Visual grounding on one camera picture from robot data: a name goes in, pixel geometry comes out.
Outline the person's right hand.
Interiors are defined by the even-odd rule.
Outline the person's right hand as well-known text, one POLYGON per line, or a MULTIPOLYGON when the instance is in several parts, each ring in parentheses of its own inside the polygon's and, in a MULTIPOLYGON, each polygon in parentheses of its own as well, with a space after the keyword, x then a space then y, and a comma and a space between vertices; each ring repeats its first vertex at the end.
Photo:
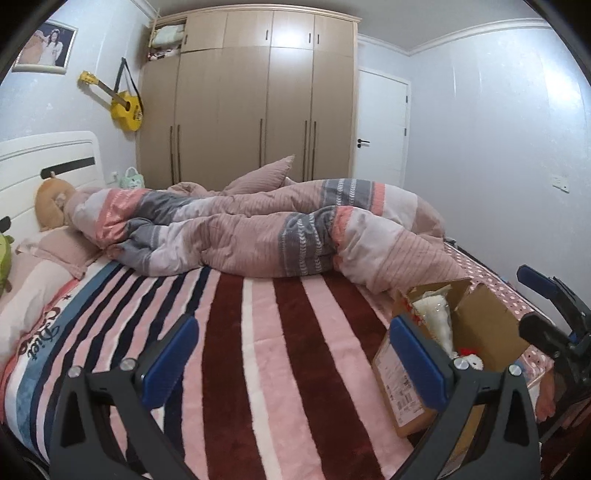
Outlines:
POLYGON ((539 423, 552 418, 556 413, 556 384, 554 370, 548 370, 539 385, 539 395, 536 401, 535 414, 539 423))

